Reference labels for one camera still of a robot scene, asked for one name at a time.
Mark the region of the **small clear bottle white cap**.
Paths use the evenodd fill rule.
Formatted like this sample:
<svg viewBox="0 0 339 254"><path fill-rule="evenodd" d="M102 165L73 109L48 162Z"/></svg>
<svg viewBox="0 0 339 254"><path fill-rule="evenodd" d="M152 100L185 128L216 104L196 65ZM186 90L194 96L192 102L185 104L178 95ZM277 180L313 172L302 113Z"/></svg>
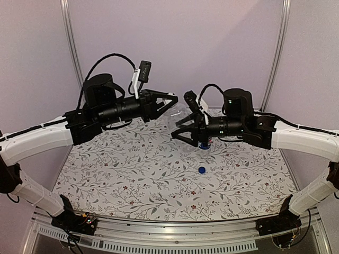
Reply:
<svg viewBox="0 0 339 254"><path fill-rule="evenodd" d="M170 109L168 109L164 114L164 117L169 133L171 134L177 129L186 127L194 123L194 121L189 117L191 113L192 112L190 111L190 109L181 103L177 103ZM173 139L172 136L170 136L170 138L174 142L175 146L178 148L179 152L195 153L198 151L197 147L191 146L190 144L187 144L181 140Z"/></svg>

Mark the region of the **clear plastic Pepsi bottle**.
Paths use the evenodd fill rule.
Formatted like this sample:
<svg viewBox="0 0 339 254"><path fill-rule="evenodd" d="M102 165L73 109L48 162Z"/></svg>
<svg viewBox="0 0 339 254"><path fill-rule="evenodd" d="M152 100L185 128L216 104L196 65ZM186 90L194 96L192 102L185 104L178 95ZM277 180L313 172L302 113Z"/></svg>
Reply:
<svg viewBox="0 0 339 254"><path fill-rule="evenodd" d="M207 138L204 141L199 141L197 154L200 156L208 155L210 152L211 144L212 144L212 138Z"/></svg>

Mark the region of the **blue bottle cap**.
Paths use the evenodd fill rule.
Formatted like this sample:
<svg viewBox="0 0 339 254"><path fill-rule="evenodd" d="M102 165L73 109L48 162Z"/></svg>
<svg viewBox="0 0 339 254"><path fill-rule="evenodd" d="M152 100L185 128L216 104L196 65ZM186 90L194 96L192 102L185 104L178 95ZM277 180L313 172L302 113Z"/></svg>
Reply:
<svg viewBox="0 0 339 254"><path fill-rule="evenodd" d="M198 168L198 172L200 173L200 174L202 174L202 175L204 175L205 173L206 173L206 168L205 167L199 167Z"/></svg>

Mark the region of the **white sports bottle cap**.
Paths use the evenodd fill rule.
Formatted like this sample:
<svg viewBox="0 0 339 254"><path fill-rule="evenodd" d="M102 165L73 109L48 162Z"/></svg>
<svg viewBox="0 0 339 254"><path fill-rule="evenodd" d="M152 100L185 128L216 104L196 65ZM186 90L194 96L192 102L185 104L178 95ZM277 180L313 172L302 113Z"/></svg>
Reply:
<svg viewBox="0 0 339 254"><path fill-rule="evenodd" d="M174 93L168 93L166 98L161 98L158 110L168 110L178 102Z"/></svg>

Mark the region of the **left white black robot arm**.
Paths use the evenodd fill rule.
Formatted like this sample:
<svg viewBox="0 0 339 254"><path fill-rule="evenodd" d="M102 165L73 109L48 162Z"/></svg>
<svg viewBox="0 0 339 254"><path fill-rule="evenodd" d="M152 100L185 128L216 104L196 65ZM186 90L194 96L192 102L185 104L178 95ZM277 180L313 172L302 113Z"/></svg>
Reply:
<svg viewBox="0 0 339 254"><path fill-rule="evenodd" d="M178 102L172 93L144 89L131 97L113 81L110 74L99 74L83 86L83 108L70 111L54 120L15 133L1 136L1 193L16 195L53 217L68 230L79 224L69 200L53 194L32 180L19 161L60 147L76 146L91 141L113 124L141 118L145 123L162 116Z"/></svg>

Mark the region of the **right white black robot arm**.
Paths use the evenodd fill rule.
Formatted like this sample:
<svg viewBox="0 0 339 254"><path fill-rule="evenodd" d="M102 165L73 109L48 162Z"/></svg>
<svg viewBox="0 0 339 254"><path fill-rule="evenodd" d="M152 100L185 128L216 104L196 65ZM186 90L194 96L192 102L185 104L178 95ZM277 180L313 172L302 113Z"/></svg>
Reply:
<svg viewBox="0 0 339 254"><path fill-rule="evenodd" d="M172 132L174 139L191 146L207 149L211 138L236 137L242 142L263 149L295 150L329 160L328 168L301 191L286 198L280 215L274 219L279 231L286 230L307 209L338 191L338 131L323 130L293 124L282 117L256 112L252 105L252 94L241 88L223 91L223 116L211 117L201 105L201 95L189 91L184 99L192 111L193 121L184 125L177 123Z"/></svg>

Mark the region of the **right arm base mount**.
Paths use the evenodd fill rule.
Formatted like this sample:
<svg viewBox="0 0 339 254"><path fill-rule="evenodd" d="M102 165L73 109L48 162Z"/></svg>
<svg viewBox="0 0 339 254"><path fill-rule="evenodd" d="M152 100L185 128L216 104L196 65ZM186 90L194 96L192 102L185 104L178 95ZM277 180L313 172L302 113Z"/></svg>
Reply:
<svg viewBox="0 0 339 254"><path fill-rule="evenodd" d="M273 236L273 243L279 248L292 246L300 233L301 225L300 216L289 211L255 221L255 228L259 236Z"/></svg>

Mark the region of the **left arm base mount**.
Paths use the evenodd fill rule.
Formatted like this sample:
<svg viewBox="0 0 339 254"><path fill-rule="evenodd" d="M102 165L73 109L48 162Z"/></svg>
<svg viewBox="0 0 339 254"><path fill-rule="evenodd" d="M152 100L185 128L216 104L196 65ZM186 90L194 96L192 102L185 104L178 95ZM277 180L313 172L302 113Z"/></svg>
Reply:
<svg viewBox="0 0 339 254"><path fill-rule="evenodd" d="M64 204L64 211L60 215L52 217L51 225L67 232L94 235L97 216L90 212L76 214L69 199L64 195L60 195L60 197Z"/></svg>

